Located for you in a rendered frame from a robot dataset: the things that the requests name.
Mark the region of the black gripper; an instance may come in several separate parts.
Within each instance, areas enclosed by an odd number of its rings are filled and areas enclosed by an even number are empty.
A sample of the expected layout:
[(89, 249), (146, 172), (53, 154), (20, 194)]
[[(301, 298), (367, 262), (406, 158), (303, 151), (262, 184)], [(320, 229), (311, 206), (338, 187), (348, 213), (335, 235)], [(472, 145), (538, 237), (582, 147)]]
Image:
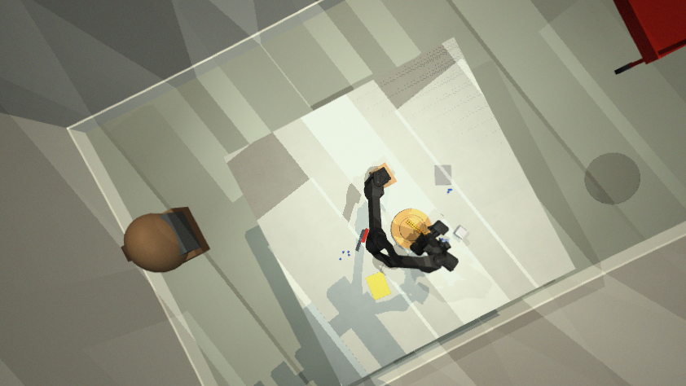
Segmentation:
[[(423, 248), (425, 247), (428, 241), (435, 241), (438, 243), (436, 237), (438, 237), (440, 234), (444, 235), (450, 230), (449, 227), (446, 224), (442, 223), (440, 220), (435, 221), (431, 226), (428, 226), (427, 228), (428, 230), (430, 230), (430, 233), (428, 232), (426, 235), (424, 235), (421, 232), (415, 240), (415, 242), (413, 242), (410, 245), (410, 249), (417, 256), (420, 256), (422, 253), (424, 253)], [(418, 243), (418, 245), (416, 243)]]

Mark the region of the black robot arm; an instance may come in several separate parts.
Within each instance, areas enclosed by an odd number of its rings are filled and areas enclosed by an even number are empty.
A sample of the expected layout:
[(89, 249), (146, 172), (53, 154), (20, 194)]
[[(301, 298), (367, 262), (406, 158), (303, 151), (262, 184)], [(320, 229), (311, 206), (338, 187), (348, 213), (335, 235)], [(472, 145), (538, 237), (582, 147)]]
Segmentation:
[[(449, 272), (454, 271), (458, 265), (457, 257), (448, 252), (451, 245), (448, 241), (438, 238), (438, 243), (428, 241), (423, 251), (428, 255), (412, 257), (398, 255), (393, 245), (387, 240), (386, 233), (382, 230), (380, 215), (380, 197), (385, 194), (383, 185), (391, 177), (385, 167), (375, 171), (364, 183), (364, 195), (368, 199), (369, 232), (366, 238), (366, 249), (379, 261), (384, 262), (389, 268), (412, 268), (425, 273), (433, 273), (442, 267)], [(441, 244), (441, 247), (440, 245)], [(389, 256), (380, 252), (385, 249)]]

